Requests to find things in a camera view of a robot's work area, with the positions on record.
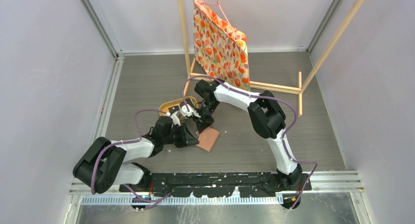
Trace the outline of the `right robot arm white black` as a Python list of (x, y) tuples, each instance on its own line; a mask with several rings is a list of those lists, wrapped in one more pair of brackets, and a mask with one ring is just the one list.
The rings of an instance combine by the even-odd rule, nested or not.
[(201, 107), (193, 118), (199, 133), (214, 123), (212, 114), (220, 103), (227, 103), (249, 114), (254, 131), (268, 142), (277, 162), (277, 181), (286, 190), (292, 190), (299, 183), (302, 168), (292, 157), (285, 133), (286, 115), (273, 94), (234, 89), (222, 81), (200, 80), (194, 88), (203, 98)]

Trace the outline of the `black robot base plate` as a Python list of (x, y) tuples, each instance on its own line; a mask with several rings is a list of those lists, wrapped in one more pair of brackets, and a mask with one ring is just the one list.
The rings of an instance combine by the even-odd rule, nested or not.
[(222, 173), (152, 173), (145, 175), (139, 184), (129, 184), (136, 193), (152, 193), (163, 197), (201, 198), (230, 197), (236, 192), (243, 198), (273, 197), (277, 192), (298, 194), (309, 177), (303, 173), (292, 185), (281, 182), (281, 175), (273, 172), (222, 172)]

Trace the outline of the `yellow oval card tray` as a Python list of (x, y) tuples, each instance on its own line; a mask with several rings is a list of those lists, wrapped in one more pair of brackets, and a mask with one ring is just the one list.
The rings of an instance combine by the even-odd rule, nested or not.
[[(191, 98), (191, 99), (193, 99), (193, 101), (194, 101), (194, 109), (196, 110), (197, 109), (197, 107), (198, 107), (198, 103), (197, 103), (197, 101), (196, 101), (196, 99), (194, 98), (194, 97), (191, 97), (191, 96), (187, 96), (187, 97), (185, 97), (184, 99), (177, 99), (177, 100), (174, 100), (174, 101), (170, 101), (170, 102), (167, 102), (167, 103), (164, 103), (164, 104), (162, 104), (160, 107), (159, 107), (159, 112), (160, 112), (160, 116), (159, 117), (167, 117), (165, 114), (166, 113), (173, 113), (173, 112), (175, 112), (175, 111), (179, 111), (179, 109), (180, 109), (180, 103), (182, 102), (182, 101), (185, 101), (186, 99), (189, 99), (189, 98)], [(187, 120), (187, 119), (193, 119), (193, 118), (185, 118), (185, 117), (183, 117), (183, 116), (181, 116), (180, 115), (180, 121), (181, 121), (181, 124), (182, 124), (182, 122), (184, 121), (184, 120)]]

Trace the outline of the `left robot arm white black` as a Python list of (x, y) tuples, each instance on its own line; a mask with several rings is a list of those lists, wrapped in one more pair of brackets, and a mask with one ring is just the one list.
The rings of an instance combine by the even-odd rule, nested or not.
[(150, 171), (133, 163), (136, 158), (154, 157), (165, 145), (177, 148), (199, 141), (177, 117), (160, 116), (154, 127), (142, 137), (129, 141), (97, 138), (76, 163), (72, 174), (91, 189), (92, 194), (107, 192), (113, 185), (132, 185), (143, 192), (150, 185)]

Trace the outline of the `pink blue card holder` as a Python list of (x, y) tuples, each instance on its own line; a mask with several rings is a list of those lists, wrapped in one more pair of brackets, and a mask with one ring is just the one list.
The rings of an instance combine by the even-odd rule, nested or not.
[(211, 127), (204, 129), (198, 137), (199, 143), (196, 144), (197, 147), (210, 152), (219, 137), (219, 132)]

